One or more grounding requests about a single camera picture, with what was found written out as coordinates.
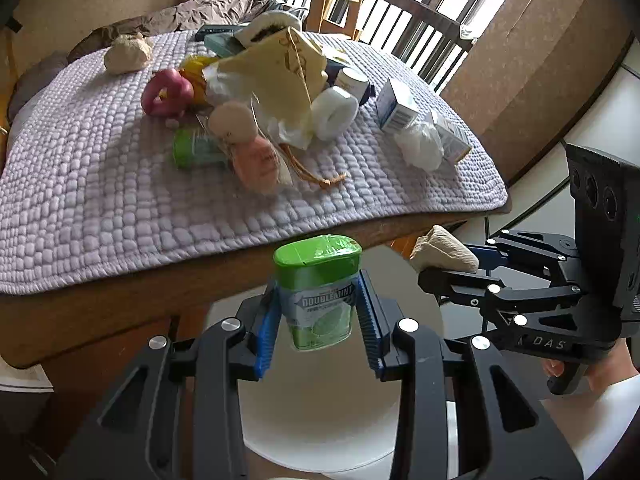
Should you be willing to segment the person's right hand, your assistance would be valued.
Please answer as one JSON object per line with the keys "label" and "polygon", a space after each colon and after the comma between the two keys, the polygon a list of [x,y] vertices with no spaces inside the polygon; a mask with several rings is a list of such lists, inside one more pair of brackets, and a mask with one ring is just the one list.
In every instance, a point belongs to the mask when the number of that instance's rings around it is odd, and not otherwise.
{"label": "person's right hand", "polygon": [[585,371],[590,391],[600,396],[608,387],[639,375],[625,339],[619,339],[610,352]]}

